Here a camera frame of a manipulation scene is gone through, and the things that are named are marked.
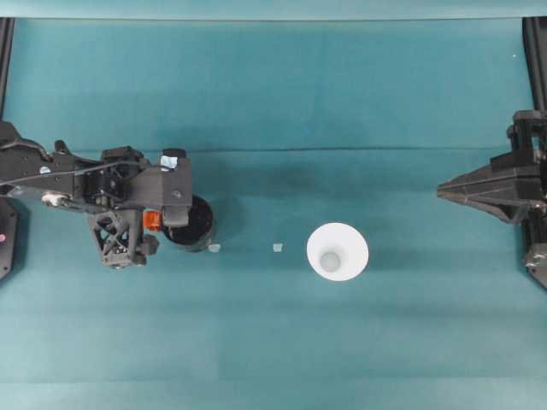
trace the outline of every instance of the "cable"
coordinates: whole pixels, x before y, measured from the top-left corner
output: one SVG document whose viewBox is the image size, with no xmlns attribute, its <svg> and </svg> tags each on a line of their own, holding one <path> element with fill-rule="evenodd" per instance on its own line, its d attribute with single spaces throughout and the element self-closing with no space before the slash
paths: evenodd
<svg viewBox="0 0 547 410">
<path fill-rule="evenodd" d="M 143 164 L 136 161 L 117 161 L 117 162 L 110 162 L 107 164 L 101 164 L 94 167 L 87 167 L 87 168 L 81 168 L 81 169 L 74 169 L 72 171 L 58 171 L 56 173 L 40 173 L 36 175 L 29 175 L 28 177 L 21 177 L 16 179 L 10 179 L 8 181 L 0 181 L 0 186 L 4 185 L 17 185 L 21 182 L 26 181 L 32 181 L 34 179 L 42 179 L 42 178 L 51 178 L 51 177 L 62 177 L 65 175 L 82 175 L 84 173 L 92 173 L 94 171 L 99 171 L 101 169 L 105 168 L 111 168 L 111 167 L 117 167 L 118 165 L 136 165 L 139 167 L 142 167 Z M 144 168 L 161 168 L 168 171 L 173 171 L 169 167 L 164 167 L 163 165 L 145 165 Z"/>
</svg>

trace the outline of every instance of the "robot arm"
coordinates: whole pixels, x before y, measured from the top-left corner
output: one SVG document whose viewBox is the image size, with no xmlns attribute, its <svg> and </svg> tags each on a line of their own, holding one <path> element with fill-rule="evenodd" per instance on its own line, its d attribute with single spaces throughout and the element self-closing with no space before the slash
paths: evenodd
<svg viewBox="0 0 547 410">
<path fill-rule="evenodd" d="M 155 164 L 128 146 L 107 149 L 95 161 L 73 155 L 63 141 L 48 153 L 0 121 L 0 196 L 88 214 L 103 264 L 116 269 L 144 265 L 157 251 L 144 222 L 153 220 L 147 227 L 186 250 L 204 249 L 213 235 L 212 211 L 192 195 L 191 163 L 182 149 L 163 150 Z"/>
<path fill-rule="evenodd" d="M 521 225 L 524 265 L 547 288 L 547 112 L 518 111 L 507 137 L 510 152 L 441 184 L 437 193 Z"/>
</svg>

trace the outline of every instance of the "orange component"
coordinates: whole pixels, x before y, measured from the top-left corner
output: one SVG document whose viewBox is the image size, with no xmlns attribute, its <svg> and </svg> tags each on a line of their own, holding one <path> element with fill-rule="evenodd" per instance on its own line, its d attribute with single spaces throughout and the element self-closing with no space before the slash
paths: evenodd
<svg viewBox="0 0 547 410">
<path fill-rule="evenodd" d="M 143 225 L 150 232 L 162 231 L 162 213 L 158 211 L 146 211 L 143 213 Z"/>
</svg>

